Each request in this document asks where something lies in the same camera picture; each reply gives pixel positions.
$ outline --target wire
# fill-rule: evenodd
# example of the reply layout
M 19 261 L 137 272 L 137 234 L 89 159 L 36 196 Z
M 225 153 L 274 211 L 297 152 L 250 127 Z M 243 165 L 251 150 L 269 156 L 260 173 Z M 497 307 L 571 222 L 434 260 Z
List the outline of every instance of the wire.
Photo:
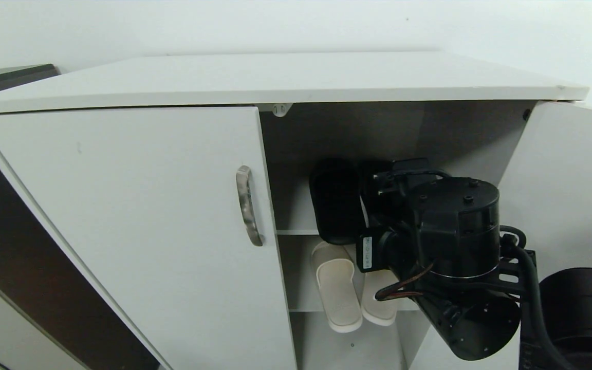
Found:
M 522 230 L 512 226 L 500 225 L 499 231 L 508 232 L 508 234 L 517 236 L 517 246 L 519 248 L 524 249 L 524 247 L 527 245 L 527 236 L 524 234 L 524 232 L 522 232 Z
M 392 180 L 396 176 L 414 176 L 414 175 L 435 175 L 440 177 L 452 177 L 447 171 L 440 169 L 430 170 L 395 170 L 387 174 L 388 180 Z
M 416 281 L 417 279 L 421 278 L 422 276 L 424 276 L 426 274 L 426 272 L 431 271 L 434 263 L 435 263 L 435 261 L 433 261 L 430 265 L 428 265 L 428 267 L 426 267 L 419 274 L 416 274 L 414 276 L 409 277 L 408 279 L 406 279 L 404 281 L 399 281 L 399 282 L 394 283 L 392 285 L 388 285 L 385 288 L 382 288 L 381 290 L 378 290 L 378 292 L 376 292 L 376 294 L 374 295 L 374 298 L 376 298 L 377 301 L 388 301 L 388 300 L 394 300 L 396 298 L 414 297 L 415 295 L 423 295 L 423 293 L 421 293 L 421 292 L 399 291 L 399 289 L 401 289 L 404 286 L 408 285 L 409 283 L 412 283 L 413 281 Z
M 522 231 L 508 227 L 509 229 L 517 230 L 520 234 Z M 533 260 L 526 250 L 519 248 L 522 242 L 526 243 L 526 239 L 520 239 L 517 248 L 512 248 L 517 255 L 517 262 L 522 265 L 524 269 L 524 284 L 529 292 L 529 314 L 531 314 L 531 327 L 538 338 L 538 342 L 543 347 L 544 351 L 550 356 L 563 370 L 577 370 L 569 361 L 559 352 L 557 347 L 552 343 L 545 326 L 545 318 L 543 317 L 543 305 L 541 303 L 541 291 L 538 286 L 538 273 Z

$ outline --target cabinet back panel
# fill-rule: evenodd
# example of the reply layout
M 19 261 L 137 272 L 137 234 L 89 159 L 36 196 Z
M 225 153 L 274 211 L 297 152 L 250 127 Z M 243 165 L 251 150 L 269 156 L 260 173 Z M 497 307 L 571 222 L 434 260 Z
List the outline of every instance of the cabinet back panel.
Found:
M 266 160 L 310 167 L 319 159 L 428 157 L 455 176 L 495 184 L 535 101 L 385 101 L 294 104 L 261 113 Z

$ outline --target black cylinder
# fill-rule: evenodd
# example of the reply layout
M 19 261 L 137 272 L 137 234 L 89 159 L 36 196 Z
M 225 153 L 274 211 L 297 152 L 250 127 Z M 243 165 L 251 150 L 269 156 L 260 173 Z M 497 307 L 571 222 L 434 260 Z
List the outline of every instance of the black cylinder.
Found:
M 502 349 L 520 324 L 520 308 L 504 293 L 472 290 L 414 300 L 454 355 L 481 360 Z
M 408 194 L 418 263 L 435 274 L 468 279 L 500 262 L 500 192 L 467 177 L 423 183 Z

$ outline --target shelf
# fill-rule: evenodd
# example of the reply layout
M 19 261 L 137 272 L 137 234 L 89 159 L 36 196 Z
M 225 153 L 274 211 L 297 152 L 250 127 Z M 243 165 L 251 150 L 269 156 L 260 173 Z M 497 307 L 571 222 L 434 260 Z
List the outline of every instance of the shelf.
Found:
M 289 316 L 300 370 L 404 368 L 396 325 L 378 326 L 364 321 L 358 330 L 339 334 L 330 328 L 322 312 Z
M 312 250 L 321 242 L 318 236 L 279 236 L 280 261 L 285 279 L 287 304 L 291 312 L 323 311 L 315 274 L 310 265 Z M 355 247 L 346 246 L 348 255 L 355 260 Z M 356 267 L 353 284 L 358 297 L 362 295 L 364 274 Z M 409 299 L 399 300 L 399 311 L 416 311 L 419 307 Z
M 307 164 L 268 166 L 278 235 L 319 235 L 310 196 L 310 169 Z

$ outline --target cabinet top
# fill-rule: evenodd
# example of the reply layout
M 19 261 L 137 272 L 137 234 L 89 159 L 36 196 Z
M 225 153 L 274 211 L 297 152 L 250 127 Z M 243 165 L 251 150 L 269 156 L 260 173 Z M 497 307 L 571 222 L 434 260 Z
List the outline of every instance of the cabinet top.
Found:
M 142 57 L 0 91 L 0 113 L 326 101 L 582 100 L 588 87 L 441 51 Z

